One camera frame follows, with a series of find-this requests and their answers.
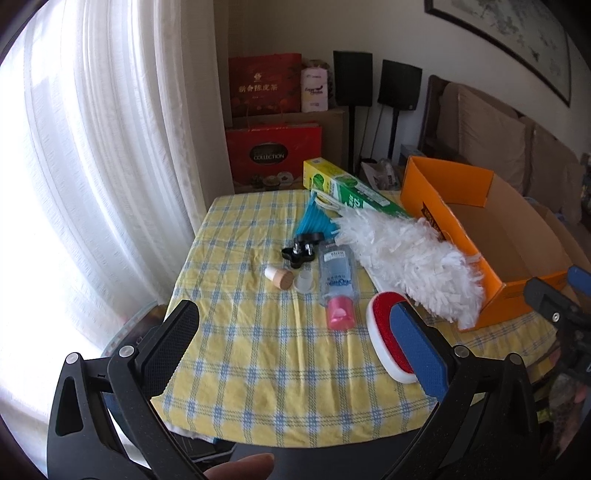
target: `human hand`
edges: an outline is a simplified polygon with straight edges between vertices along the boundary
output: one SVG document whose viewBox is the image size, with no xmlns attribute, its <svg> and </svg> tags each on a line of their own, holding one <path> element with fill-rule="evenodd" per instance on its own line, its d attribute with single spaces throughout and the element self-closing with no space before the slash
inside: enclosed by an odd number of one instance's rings
<svg viewBox="0 0 591 480">
<path fill-rule="evenodd" d="M 260 453 L 212 467 L 205 476 L 209 480 L 266 480 L 273 471 L 274 462 L 272 453 Z"/>
</svg>

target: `cork stopper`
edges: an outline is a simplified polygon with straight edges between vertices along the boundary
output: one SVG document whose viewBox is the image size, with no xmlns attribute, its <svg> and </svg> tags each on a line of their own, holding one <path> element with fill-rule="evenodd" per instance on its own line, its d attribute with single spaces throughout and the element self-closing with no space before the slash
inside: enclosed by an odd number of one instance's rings
<svg viewBox="0 0 591 480">
<path fill-rule="evenodd" d="M 265 276 L 273 282 L 277 288 L 288 290 L 294 281 L 294 274 L 285 268 L 267 267 Z"/>
</svg>

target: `white microfiber duster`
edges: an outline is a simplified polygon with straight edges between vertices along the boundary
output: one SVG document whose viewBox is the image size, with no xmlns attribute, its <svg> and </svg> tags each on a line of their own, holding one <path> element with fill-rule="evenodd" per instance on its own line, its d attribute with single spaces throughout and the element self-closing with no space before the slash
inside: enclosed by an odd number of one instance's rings
<svg viewBox="0 0 591 480">
<path fill-rule="evenodd" d="M 348 244 L 361 265 L 401 289 L 430 313 L 460 329 L 474 327 L 484 298 L 482 274 L 421 218 L 395 217 L 370 209 L 339 206 L 337 244 Z"/>
</svg>

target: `sofa cushion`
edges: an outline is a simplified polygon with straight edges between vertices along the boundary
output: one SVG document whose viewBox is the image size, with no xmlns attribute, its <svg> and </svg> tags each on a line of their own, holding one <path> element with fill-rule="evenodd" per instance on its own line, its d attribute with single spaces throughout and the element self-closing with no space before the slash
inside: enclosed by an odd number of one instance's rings
<svg viewBox="0 0 591 480">
<path fill-rule="evenodd" d="M 536 124 L 531 146 L 530 187 L 525 192 L 554 213 L 562 208 L 564 166 L 577 164 L 576 155 L 545 128 Z"/>
<path fill-rule="evenodd" d="M 567 163 L 562 175 L 562 208 L 561 212 L 568 223 L 576 225 L 581 221 L 581 189 L 585 167 L 578 163 Z"/>
<path fill-rule="evenodd" d="M 471 165 L 493 170 L 523 194 L 525 125 L 460 87 L 459 153 Z"/>
<path fill-rule="evenodd" d="M 509 105 L 501 102 L 500 100 L 488 95 L 487 93 L 481 92 L 472 87 L 461 85 L 460 83 L 448 83 L 443 93 L 439 97 L 439 120 L 437 122 L 437 139 L 446 144 L 455 152 L 459 152 L 458 142 L 458 98 L 459 90 L 467 89 L 474 95 L 484 100 L 489 105 L 493 106 L 497 110 L 510 116 L 511 118 L 517 119 L 517 113 Z"/>
</svg>

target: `blue gripper pad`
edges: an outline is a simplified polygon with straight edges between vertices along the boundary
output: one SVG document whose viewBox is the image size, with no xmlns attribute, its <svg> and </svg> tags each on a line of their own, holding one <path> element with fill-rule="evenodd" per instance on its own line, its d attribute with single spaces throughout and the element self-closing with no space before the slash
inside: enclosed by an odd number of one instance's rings
<svg viewBox="0 0 591 480">
<path fill-rule="evenodd" d="M 442 402 L 449 388 L 447 365 L 433 348 L 425 332 L 417 325 L 417 321 L 401 304 L 394 305 L 390 311 L 390 329 L 425 394 Z"/>
<path fill-rule="evenodd" d="M 589 272 L 577 266 L 572 266 L 569 268 L 566 278 L 571 287 L 591 297 L 591 274 Z"/>
</svg>

